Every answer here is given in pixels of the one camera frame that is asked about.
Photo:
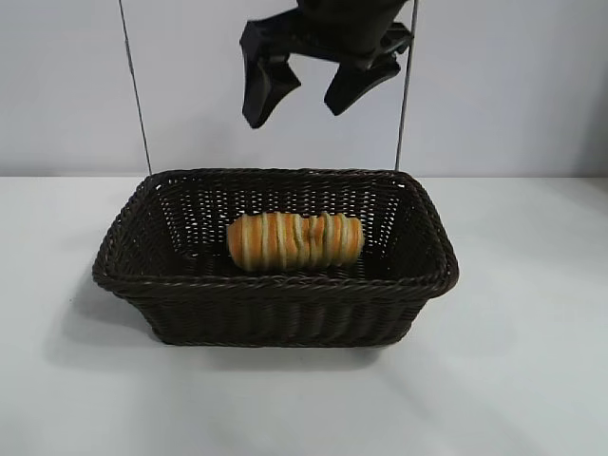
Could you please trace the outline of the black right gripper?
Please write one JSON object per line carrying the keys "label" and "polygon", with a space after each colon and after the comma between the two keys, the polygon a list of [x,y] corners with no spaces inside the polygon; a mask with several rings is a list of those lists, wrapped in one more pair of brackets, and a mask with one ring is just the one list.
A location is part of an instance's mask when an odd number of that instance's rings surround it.
{"label": "black right gripper", "polygon": [[[403,1],[298,1],[294,9],[248,21],[239,40],[244,61],[242,114],[261,128],[273,110],[301,83],[289,65],[291,52],[337,61],[343,56],[372,59],[402,53],[411,31],[395,21]],[[367,69],[341,65],[324,102],[339,116],[366,93],[401,70],[395,59],[380,59]]]}

